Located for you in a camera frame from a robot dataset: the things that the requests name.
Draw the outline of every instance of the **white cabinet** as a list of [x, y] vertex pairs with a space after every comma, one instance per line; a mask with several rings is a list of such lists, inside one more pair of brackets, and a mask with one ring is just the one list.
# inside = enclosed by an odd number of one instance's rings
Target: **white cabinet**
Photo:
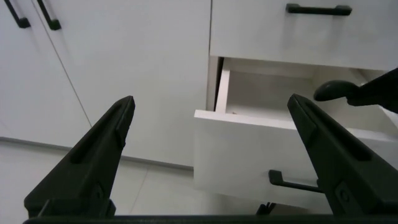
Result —
[[30, 1], [11, 1], [21, 29], [0, 2], [1, 137], [74, 146], [90, 125]]
[[[345, 5], [348, 16], [289, 14], [302, 7]], [[210, 54], [338, 67], [397, 66], [398, 1], [214, 0]]]
[[[324, 194], [279, 187], [285, 181], [316, 185], [317, 175], [287, 108], [294, 93], [312, 99], [328, 80], [365, 82], [353, 69], [225, 59], [216, 111], [195, 112], [195, 184], [212, 192], [330, 212]], [[398, 129], [378, 106], [345, 99], [316, 104], [395, 168]]]
[[211, 1], [45, 0], [35, 4], [91, 124], [132, 95], [123, 155], [193, 165], [193, 117], [205, 109]]

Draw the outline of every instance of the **cabinet door handle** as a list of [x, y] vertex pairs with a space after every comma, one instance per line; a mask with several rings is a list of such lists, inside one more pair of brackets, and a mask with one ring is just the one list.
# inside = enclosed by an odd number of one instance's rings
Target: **cabinet door handle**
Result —
[[286, 4], [286, 11], [291, 14], [316, 14], [330, 16], [349, 16], [353, 9], [349, 6], [338, 5], [334, 8], [302, 7], [299, 4]]
[[43, 16], [45, 20], [47, 21], [47, 24], [49, 25], [49, 28], [51, 30], [59, 30], [61, 29], [61, 24], [58, 19], [51, 19], [49, 13], [47, 12], [47, 9], [44, 6], [43, 0], [37, 0], [37, 4], [39, 4], [40, 9], [43, 12]]
[[25, 17], [23, 17], [23, 18], [19, 18], [19, 17], [18, 17], [18, 15], [17, 15], [17, 13], [15, 12], [14, 7], [12, 6], [10, 0], [4, 0], [4, 2], [6, 3], [8, 9], [9, 9], [10, 12], [11, 12], [11, 15], [12, 15], [13, 18], [15, 19], [15, 22], [17, 23], [17, 25], [18, 25], [19, 28], [25, 29], [25, 28], [30, 27], [30, 23], [29, 23], [29, 21], [28, 21]]
[[285, 182], [284, 178], [282, 177], [282, 172], [281, 171], [270, 170], [268, 172], [268, 178], [269, 178], [269, 182], [272, 185], [281, 186], [281, 187], [290, 187], [290, 188], [293, 188], [293, 189], [300, 189], [300, 190], [307, 190], [307, 191], [312, 191], [312, 192], [323, 193], [323, 191], [321, 189], [319, 189], [318, 187]]

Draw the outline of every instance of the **tile floor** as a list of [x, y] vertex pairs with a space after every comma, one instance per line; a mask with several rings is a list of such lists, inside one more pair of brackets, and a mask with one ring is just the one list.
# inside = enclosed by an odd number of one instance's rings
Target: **tile floor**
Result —
[[[0, 223], [22, 223], [27, 219], [24, 197], [66, 153], [0, 141]], [[255, 214], [261, 204], [198, 190], [193, 186], [191, 170], [131, 161], [119, 163], [111, 199], [117, 215]]]

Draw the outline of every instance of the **drawer front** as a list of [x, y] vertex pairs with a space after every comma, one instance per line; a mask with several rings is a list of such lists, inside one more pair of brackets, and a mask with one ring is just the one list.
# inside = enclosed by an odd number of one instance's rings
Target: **drawer front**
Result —
[[[363, 143], [398, 168], [397, 142], [375, 135]], [[270, 169], [284, 180], [316, 185], [317, 175], [294, 124], [212, 111], [195, 112], [195, 185], [203, 190], [330, 213], [324, 194], [272, 185]]]
[[[288, 14], [288, 3], [352, 12]], [[214, 0], [210, 54], [390, 70], [397, 66], [397, 12], [395, 0]]]

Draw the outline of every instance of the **white drawer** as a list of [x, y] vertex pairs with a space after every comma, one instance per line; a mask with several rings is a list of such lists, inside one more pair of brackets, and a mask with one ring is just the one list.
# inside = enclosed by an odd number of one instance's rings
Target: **white drawer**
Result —
[[[365, 82], [357, 70], [225, 59], [216, 111], [195, 112], [197, 187], [212, 192], [330, 212], [323, 194], [271, 185], [270, 169], [285, 181], [316, 185], [317, 175], [287, 109], [293, 93], [312, 99], [319, 85]], [[316, 104], [398, 167], [397, 127], [378, 106], [345, 99]]]
[[[349, 16], [288, 14], [347, 5]], [[338, 67], [397, 66], [396, 0], [213, 0], [210, 55]]]

